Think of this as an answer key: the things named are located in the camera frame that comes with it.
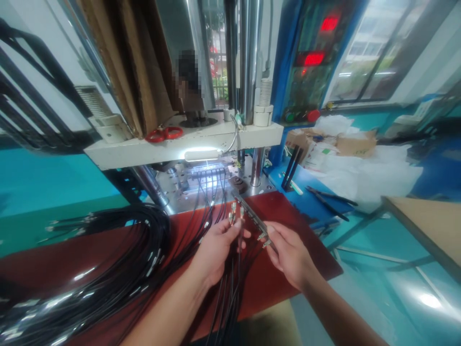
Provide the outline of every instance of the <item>coiled cable bundle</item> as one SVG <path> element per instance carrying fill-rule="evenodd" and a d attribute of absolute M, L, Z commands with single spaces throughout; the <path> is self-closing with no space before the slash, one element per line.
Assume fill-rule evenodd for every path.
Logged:
<path fill-rule="evenodd" d="M 62 344 L 122 310 L 144 291 L 156 290 L 162 283 L 154 279 L 154 274 L 171 246 L 170 220 L 156 205 L 133 204 L 55 221 L 49 230 L 60 235 L 76 231 L 77 236 L 86 236 L 125 227 L 128 223 L 131 227 L 118 251 L 113 253 L 115 259 L 110 256 L 74 277 L 72 282 L 57 287 L 61 293 L 53 297 L 40 298 L 46 292 L 37 291 L 36 298 L 10 301 L 0 317 L 0 343 Z M 102 273 L 78 285 L 79 280 L 85 281 L 92 272 Z"/>

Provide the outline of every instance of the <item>metal connector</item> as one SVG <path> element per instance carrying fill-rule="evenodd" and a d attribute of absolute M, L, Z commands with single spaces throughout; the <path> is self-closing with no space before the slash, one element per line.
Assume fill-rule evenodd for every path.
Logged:
<path fill-rule="evenodd" d="M 264 245 L 263 245 L 263 248 L 265 248 L 267 245 L 270 245 L 270 244 L 272 244 L 272 242 L 271 242 L 270 240 L 266 241 L 266 242 L 264 243 Z"/>

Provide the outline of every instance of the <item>red mat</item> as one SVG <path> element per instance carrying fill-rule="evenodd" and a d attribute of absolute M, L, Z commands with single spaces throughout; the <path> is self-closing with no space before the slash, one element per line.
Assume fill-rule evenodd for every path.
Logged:
<path fill-rule="evenodd" d="M 315 265 L 325 279 L 329 280 L 342 273 L 341 267 L 312 232 L 303 217 L 281 193 L 271 192 L 257 195 L 247 198 L 246 201 L 263 221 L 276 221 L 295 230 L 309 249 Z M 220 205 L 215 206 L 214 218 L 217 217 L 219 208 Z M 226 215 L 229 214 L 230 210 L 229 202 Z M 176 245 L 178 238 L 186 230 L 191 215 L 192 212 L 190 211 L 171 217 L 171 227 L 177 235 Z M 202 215 L 203 210 L 197 210 L 192 223 L 197 226 Z M 245 227 L 255 237 L 258 236 L 256 226 L 252 221 L 248 220 Z M 127 231 L 127 228 L 122 228 L 9 255 L 0 260 L 0 276 L 13 284 L 25 287 L 47 288 L 65 284 L 79 273 L 85 272 L 103 261 L 105 261 L 105 265 L 109 266 L 116 259 L 117 253 L 129 242 L 130 238 Z M 100 270 L 89 274 L 85 279 L 91 279 L 98 275 L 100 271 L 104 270 L 105 265 Z M 155 304 L 187 266 L 188 263 L 165 282 L 152 304 Z M 18 295 L 24 296 L 27 296 L 27 291 L 27 289 L 21 288 L 17 290 Z M 248 273 L 238 319 L 250 317 L 296 294 L 298 291 L 286 281 L 282 273 L 274 268 L 267 253 L 263 251 Z M 208 334 L 216 306 L 216 295 L 217 289 L 212 289 L 209 292 L 185 342 L 199 339 Z M 134 316 L 132 313 L 121 320 L 121 316 L 123 317 L 124 314 L 126 314 L 126 310 L 73 338 L 69 344 L 99 346 L 113 344 Z"/>

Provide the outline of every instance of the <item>white cable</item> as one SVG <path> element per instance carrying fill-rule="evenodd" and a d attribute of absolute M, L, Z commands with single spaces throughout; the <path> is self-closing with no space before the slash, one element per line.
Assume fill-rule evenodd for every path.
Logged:
<path fill-rule="evenodd" d="M 237 138 L 237 132 L 239 131 L 239 126 L 237 125 L 237 121 L 235 120 L 235 117 L 232 115 L 232 114 L 229 114 L 229 116 L 232 118 L 232 120 L 234 121 L 234 124 L 235 124 L 235 133 L 234 133 L 234 139 L 232 140 L 232 143 L 229 145 L 229 147 L 226 149 L 226 151 L 223 151 L 222 153 L 225 154 L 227 153 L 231 148 L 232 146 L 234 145 L 235 143 L 235 139 Z"/>

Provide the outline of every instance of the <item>floor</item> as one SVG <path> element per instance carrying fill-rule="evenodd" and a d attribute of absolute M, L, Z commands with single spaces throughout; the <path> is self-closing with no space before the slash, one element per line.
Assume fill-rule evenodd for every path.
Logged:
<path fill-rule="evenodd" d="M 323 241 L 330 244 L 362 217 L 352 215 Z M 413 260 L 428 253 L 390 215 L 377 220 L 343 244 L 345 247 Z M 391 346 L 461 345 L 461 289 L 438 265 L 421 268 L 446 298 L 434 297 L 413 269 L 389 270 L 381 259 L 339 251 L 344 274 L 330 281 L 333 288 Z M 291 299 L 303 345 L 333 345 L 303 296 Z"/>

